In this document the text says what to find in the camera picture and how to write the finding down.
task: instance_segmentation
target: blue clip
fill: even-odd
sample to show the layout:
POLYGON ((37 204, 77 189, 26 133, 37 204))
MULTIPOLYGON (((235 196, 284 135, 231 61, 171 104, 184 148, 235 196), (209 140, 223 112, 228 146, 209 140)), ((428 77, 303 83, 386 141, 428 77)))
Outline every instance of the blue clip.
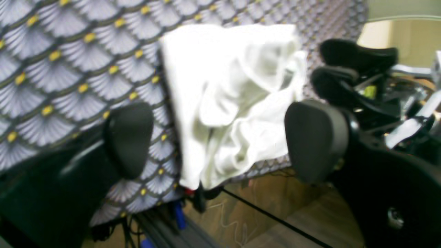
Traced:
POLYGON ((155 248, 155 246, 152 244, 152 242, 150 242, 149 239, 144 239, 141 242, 141 247, 140 248, 155 248))
POLYGON ((187 223, 185 222, 184 212, 182 211, 181 201, 175 201, 173 203, 173 208, 175 210, 176 223, 178 225, 179 230, 183 230, 187 227, 187 223))

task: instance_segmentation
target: black cable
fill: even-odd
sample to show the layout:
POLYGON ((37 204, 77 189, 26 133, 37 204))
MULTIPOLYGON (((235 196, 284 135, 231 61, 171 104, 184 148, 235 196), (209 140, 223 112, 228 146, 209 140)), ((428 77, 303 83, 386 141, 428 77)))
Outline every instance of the black cable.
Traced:
POLYGON ((140 232, 139 229, 138 229, 138 232, 135 232, 135 231, 132 230, 132 222, 133 222, 133 215, 130 216, 130 220, 129 220, 129 231, 130 231, 130 233, 133 234, 133 235, 141 235, 142 232, 140 232))
POLYGON ((138 248, 141 248, 141 235, 138 234, 138 248))
POLYGON ((296 177, 295 172, 292 169, 280 169, 270 173, 273 177, 296 177))
POLYGON ((129 248, 129 245, 132 246, 132 248, 136 248, 135 242, 132 239, 132 236, 130 234, 131 227, 127 224, 127 217, 123 220, 123 231, 124 231, 124 238, 125 238, 125 248, 129 248))
POLYGON ((314 242, 314 243, 316 243, 316 244, 318 244, 318 245, 320 245, 320 246, 322 246, 322 247, 325 247, 325 248, 332 248, 332 246, 326 244, 325 242, 318 240, 317 238, 315 238, 315 237, 313 237, 313 236, 307 234, 306 232, 304 232, 304 231, 302 231, 302 230, 300 230, 300 229, 298 229, 298 228, 292 226, 292 225, 289 224, 288 222, 286 222, 286 221, 284 221, 284 220, 282 220, 282 219, 280 219, 280 218, 274 216, 273 214, 271 214, 271 213, 269 213, 269 212, 267 212, 267 211, 265 211, 265 210, 263 210, 263 209, 261 209, 261 208, 255 206, 254 204, 248 202, 247 200, 238 197, 237 195, 231 193, 230 191, 228 191, 228 190, 226 190, 226 189, 223 189, 223 191, 224 191, 226 194, 230 195, 231 197, 233 197, 233 198, 239 200, 240 202, 242 202, 242 203, 244 203, 244 204, 246 204, 246 205, 248 205, 248 206, 254 208, 255 210, 259 211, 260 213, 262 213, 262 214, 264 214, 264 215, 270 217, 271 219, 277 221, 278 223, 280 223, 280 224, 282 224, 282 225, 288 227, 290 230, 292 230, 292 231, 294 231, 294 232, 296 232, 296 233, 302 235, 303 237, 305 237, 305 238, 311 240, 312 242, 314 242))
POLYGON ((111 227, 112 229, 110 229, 110 232, 109 232, 109 238, 112 236, 113 232, 115 231, 115 227, 116 227, 116 225, 113 225, 113 226, 111 227))

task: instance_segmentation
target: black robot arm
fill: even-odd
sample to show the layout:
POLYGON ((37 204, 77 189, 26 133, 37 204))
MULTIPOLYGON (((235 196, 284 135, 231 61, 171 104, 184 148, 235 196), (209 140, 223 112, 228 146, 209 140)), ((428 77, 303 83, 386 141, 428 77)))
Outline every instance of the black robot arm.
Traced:
POLYGON ((351 207, 367 247, 439 247, 438 167, 388 150, 359 129, 352 113, 313 100, 288 108, 285 131, 299 177, 333 183, 351 207))
POLYGON ((148 104, 113 111, 65 146, 0 177, 0 235, 14 248, 79 248, 109 189, 143 171, 153 129, 148 104))

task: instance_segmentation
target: white cloth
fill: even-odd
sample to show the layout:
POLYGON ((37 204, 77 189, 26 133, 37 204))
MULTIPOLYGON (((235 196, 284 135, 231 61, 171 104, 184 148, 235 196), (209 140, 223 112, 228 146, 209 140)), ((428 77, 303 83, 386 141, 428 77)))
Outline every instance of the white cloth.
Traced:
POLYGON ((288 153, 284 115, 301 100, 306 53, 294 25, 188 25, 161 39, 183 157, 179 183, 218 186, 288 153), (284 86, 285 70, 293 72, 284 86))

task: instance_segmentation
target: patterned fabric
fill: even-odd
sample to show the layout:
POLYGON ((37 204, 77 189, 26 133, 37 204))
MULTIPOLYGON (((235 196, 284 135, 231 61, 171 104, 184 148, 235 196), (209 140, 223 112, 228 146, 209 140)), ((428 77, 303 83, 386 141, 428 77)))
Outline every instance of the patterned fabric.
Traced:
MULTIPOLYGON (((158 38, 190 23, 295 23, 311 71, 321 63, 317 44, 357 39, 366 10, 365 0, 0 0, 0 171, 145 101, 155 115, 145 171, 115 185, 91 225, 177 199, 179 154, 158 38)), ((315 97, 310 86, 305 94, 315 97)), ((234 180, 287 166, 287 156, 260 162, 234 180)))

